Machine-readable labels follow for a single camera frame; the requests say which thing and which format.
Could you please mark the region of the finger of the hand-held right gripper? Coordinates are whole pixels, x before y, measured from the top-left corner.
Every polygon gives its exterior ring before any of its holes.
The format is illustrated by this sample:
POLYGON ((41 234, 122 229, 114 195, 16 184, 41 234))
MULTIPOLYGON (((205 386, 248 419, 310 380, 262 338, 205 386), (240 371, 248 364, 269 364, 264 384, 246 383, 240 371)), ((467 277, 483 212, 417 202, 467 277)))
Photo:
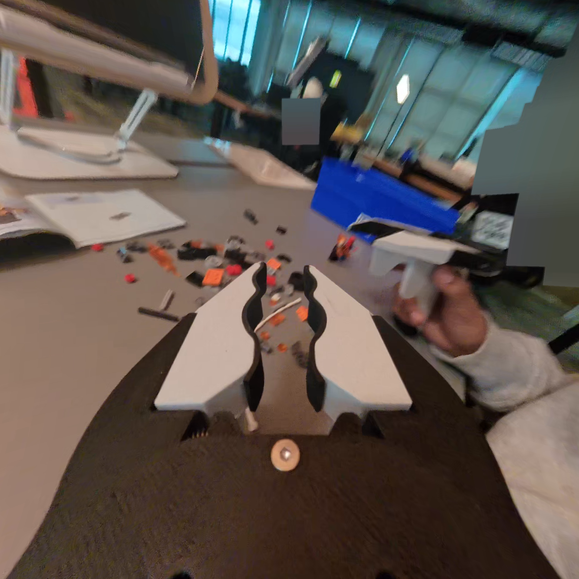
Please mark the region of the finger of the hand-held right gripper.
POLYGON ((388 236, 397 232, 406 231, 419 236, 453 236, 453 234, 433 232, 429 229, 419 228, 397 221, 382 218, 372 218, 366 214, 361 214, 347 227, 348 231, 371 236, 388 236))
POLYGON ((450 263, 455 255, 459 259, 466 256, 467 266, 470 266, 471 261, 475 263, 481 257, 481 251, 454 240, 402 230, 373 241, 369 271, 372 275, 384 276, 410 260, 438 266, 450 263))

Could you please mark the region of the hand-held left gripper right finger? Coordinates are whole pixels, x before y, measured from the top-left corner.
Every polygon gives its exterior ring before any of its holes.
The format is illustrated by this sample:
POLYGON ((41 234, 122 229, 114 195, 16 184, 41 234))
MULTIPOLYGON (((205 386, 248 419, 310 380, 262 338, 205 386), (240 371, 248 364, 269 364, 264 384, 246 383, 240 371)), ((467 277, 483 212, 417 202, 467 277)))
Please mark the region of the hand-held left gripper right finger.
POLYGON ((306 392, 316 412, 365 419, 372 411, 407 411, 412 399, 372 313, 316 267, 303 269, 308 300, 306 392))

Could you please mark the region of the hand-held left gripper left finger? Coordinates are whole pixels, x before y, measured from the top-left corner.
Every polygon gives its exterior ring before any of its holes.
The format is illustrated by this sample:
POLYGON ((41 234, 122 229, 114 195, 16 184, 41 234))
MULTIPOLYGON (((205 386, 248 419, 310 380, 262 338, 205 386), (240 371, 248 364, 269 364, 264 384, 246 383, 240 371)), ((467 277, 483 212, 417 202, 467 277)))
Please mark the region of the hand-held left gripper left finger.
POLYGON ((264 391, 261 345, 266 265, 258 262, 201 306, 154 400, 156 410, 211 417, 255 412, 264 391))

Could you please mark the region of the pile of lego pieces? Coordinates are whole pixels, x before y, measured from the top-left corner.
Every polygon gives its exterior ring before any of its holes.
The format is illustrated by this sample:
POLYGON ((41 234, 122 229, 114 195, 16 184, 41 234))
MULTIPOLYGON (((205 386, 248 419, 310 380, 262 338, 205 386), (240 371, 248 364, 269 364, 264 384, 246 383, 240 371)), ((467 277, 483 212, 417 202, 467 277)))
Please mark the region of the pile of lego pieces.
MULTIPOLYGON (((171 251, 175 245, 168 239, 160 239, 156 243, 144 243, 140 239, 125 242, 117 250, 118 258, 124 264, 133 261, 133 254, 149 254, 165 271, 177 275, 178 271, 174 260, 188 262, 202 262, 203 270, 194 270, 186 276, 186 281, 199 288, 208 288, 213 291, 224 289, 233 280, 239 278, 249 266, 264 259, 264 254, 244 250, 244 239, 240 236, 230 236, 225 245, 207 243, 204 240, 184 242, 177 248, 175 257, 171 251)), ((308 308, 301 305, 300 299, 292 297, 303 291, 302 275, 293 272, 285 284, 278 284, 276 273, 282 264, 289 264, 291 259, 286 254, 267 261, 266 286, 272 314, 262 325, 277 326, 284 320, 284 312, 296 308, 300 321, 305 321, 308 308)))

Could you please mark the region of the person's right forearm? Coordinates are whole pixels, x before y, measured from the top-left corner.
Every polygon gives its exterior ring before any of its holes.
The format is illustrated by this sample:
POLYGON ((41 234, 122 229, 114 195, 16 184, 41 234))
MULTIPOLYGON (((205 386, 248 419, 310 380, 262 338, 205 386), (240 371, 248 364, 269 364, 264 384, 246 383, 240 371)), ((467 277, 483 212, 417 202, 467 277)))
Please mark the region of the person's right forearm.
POLYGON ((488 314, 485 320, 486 338, 472 354, 452 357, 430 346, 436 358, 470 378, 470 396, 475 402, 490 410, 509 412, 578 384, 578 375, 565 372, 546 342, 502 329, 488 314))

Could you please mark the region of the lego instruction booklet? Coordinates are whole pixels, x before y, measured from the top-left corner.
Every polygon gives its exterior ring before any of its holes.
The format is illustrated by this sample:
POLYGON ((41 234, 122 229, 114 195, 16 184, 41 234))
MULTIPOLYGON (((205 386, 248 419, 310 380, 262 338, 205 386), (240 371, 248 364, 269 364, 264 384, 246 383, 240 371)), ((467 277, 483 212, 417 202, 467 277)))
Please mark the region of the lego instruction booklet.
POLYGON ((138 189, 1 195, 1 240, 58 235, 76 248, 182 228, 186 221, 138 189))

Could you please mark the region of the person's right hand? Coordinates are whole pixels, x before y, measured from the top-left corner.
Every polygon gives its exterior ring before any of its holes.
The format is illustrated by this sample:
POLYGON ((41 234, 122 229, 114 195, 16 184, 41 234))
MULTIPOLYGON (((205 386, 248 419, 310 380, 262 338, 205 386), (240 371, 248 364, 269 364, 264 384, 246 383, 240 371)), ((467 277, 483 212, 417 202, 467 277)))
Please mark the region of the person's right hand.
POLYGON ((397 283, 393 290, 394 316, 451 358, 474 354, 486 340, 488 321, 469 282, 448 265, 439 266, 431 279, 438 300, 430 314, 423 313, 416 298, 402 298, 397 283))

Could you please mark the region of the blue plastic bin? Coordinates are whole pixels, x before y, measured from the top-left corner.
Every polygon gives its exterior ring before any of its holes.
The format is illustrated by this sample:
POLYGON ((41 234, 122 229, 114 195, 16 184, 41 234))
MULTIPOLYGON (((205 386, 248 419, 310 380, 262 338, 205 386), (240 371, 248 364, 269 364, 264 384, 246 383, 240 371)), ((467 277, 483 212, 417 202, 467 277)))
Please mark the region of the blue plastic bin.
POLYGON ((460 213, 378 170, 325 158, 310 204, 316 213, 347 228, 360 215, 451 235, 460 213))

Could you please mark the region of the laminated paper sheet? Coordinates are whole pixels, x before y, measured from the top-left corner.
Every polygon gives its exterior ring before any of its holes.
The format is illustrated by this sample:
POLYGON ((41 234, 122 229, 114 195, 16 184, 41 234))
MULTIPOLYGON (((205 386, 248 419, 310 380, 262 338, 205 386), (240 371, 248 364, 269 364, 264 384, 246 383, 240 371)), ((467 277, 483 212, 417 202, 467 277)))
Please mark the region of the laminated paper sheet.
POLYGON ((315 191, 317 185, 314 181, 282 163, 268 151, 211 137, 204 138, 203 142, 257 184, 315 191))

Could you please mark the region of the person's grey sweatshirt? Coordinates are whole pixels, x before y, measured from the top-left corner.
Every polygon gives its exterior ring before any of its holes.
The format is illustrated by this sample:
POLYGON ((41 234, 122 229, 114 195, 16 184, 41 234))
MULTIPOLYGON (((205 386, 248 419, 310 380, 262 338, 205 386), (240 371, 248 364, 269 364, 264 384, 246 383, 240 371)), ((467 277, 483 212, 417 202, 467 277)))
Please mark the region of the person's grey sweatshirt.
POLYGON ((562 373, 487 440, 533 540, 561 578, 578 578, 578 375, 562 373))

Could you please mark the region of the white tablet stand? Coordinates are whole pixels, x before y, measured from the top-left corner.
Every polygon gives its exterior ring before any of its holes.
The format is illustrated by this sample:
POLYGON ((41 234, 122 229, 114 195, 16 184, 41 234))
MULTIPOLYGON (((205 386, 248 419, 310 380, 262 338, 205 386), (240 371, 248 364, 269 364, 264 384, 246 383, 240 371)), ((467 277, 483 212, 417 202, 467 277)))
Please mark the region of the white tablet stand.
POLYGON ((157 94, 141 92, 114 135, 23 127, 16 123, 16 56, 1 51, 1 173, 37 181, 173 179, 178 169, 132 142, 157 94))

